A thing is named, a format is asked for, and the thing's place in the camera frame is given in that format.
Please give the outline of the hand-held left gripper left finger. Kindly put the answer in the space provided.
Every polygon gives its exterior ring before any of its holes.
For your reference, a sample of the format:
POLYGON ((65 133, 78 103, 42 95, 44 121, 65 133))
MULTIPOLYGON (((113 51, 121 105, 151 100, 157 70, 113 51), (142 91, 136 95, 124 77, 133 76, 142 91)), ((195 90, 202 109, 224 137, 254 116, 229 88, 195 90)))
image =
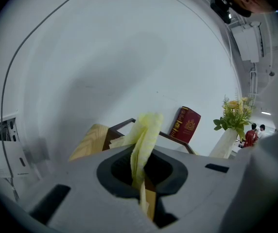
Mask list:
POLYGON ((155 233, 131 178, 133 146, 66 163, 35 184, 19 202, 2 197, 12 217, 31 233, 155 233))

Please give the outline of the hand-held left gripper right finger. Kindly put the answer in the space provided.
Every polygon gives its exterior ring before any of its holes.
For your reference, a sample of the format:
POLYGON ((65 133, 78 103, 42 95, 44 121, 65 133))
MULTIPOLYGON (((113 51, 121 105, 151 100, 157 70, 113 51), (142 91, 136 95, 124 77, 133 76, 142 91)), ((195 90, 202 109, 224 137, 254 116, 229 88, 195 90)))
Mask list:
POLYGON ((155 147, 147 164, 157 174, 171 174, 156 185, 151 233, 220 233, 236 192, 236 158, 222 159, 155 147))

